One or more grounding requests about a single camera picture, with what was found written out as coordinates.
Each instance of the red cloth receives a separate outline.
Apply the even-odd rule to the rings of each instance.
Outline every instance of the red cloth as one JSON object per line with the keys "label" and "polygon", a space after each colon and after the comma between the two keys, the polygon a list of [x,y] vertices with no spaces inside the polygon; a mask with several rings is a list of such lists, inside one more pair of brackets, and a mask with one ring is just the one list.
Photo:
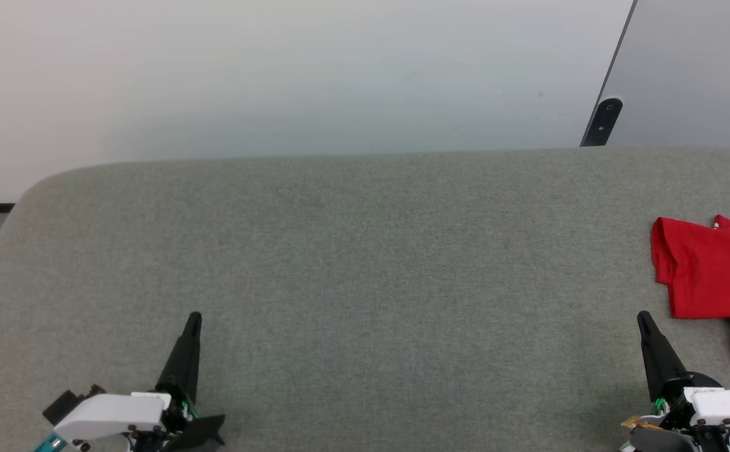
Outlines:
{"label": "red cloth", "polygon": [[655,280],[668,286],[674,318],[730,317],[730,220],[716,222],[658,218],[652,226]]}

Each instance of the robotic arm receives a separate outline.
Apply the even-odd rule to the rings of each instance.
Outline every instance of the robotic arm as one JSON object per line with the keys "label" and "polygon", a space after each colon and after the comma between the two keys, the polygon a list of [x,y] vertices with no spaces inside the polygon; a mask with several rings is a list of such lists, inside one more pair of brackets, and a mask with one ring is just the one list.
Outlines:
{"label": "robotic arm", "polygon": [[87,395],[64,392],[43,412],[53,434],[35,452],[60,452],[68,443],[89,452],[87,441],[115,434],[127,438],[129,452],[224,444],[218,432],[225,415],[198,417],[195,412],[201,324],[201,314],[192,312],[153,391],[107,394],[95,384]]}
{"label": "robotic arm", "polygon": [[643,366],[655,414],[629,418],[622,452],[730,452],[730,389],[686,371],[649,312],[638,313]]}

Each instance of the folded clothing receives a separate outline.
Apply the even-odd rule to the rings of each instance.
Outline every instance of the folded clothing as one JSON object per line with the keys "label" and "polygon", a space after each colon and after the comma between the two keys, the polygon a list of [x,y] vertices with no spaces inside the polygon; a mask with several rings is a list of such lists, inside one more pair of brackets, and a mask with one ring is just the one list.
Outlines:
{"label": "folded clothing", "polygon": [[668,286],[674,318],[730,317],[730,220],[716,223],[658,218],[652,226],[655,280]]}

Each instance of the white wall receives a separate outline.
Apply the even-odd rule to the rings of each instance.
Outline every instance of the white wall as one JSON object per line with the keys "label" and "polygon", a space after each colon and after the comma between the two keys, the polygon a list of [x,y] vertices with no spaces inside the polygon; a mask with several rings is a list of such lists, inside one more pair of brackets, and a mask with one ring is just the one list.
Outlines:
{"label": "white wall", "polygon": [[730,147],[730,0],[638,0],[603,90],[608,145]]}
{"label": "white wall", "polygon": [[631,0],[0,0],[0,202],[76,166],[577,146]]}

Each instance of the teal connector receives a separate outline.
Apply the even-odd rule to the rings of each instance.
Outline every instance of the teal connector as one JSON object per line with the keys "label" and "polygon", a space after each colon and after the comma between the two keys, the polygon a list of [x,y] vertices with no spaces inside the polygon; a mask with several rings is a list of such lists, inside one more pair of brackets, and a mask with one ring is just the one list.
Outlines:
{"label": "teal connector", "polygon": [[49,435],[49,438],[35,448],[33,452],[61,452],[66,447],[66,441],[56,434]]}

